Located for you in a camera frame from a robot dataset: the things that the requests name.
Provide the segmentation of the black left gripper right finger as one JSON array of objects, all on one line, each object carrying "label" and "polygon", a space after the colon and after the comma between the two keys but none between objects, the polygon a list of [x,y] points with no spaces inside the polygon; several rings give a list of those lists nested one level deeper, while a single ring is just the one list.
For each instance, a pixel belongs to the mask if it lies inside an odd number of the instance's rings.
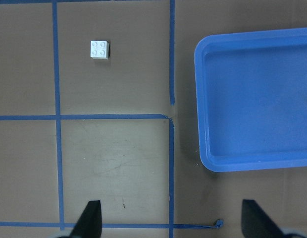
[{"label": "black left gripper right finger", "polygon": [[245,238],[282,238],[280,228],[255,200],[242,201],[242,234]]}]

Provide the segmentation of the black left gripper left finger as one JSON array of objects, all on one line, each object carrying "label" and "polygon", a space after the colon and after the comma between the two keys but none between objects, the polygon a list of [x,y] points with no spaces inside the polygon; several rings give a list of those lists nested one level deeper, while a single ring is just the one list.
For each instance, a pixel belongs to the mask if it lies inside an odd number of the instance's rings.
[{"label": "black left gripper left finger", "polygon": [[70,238],[100,238],[102,235],[102,207],[100,200],[89,201]]}]

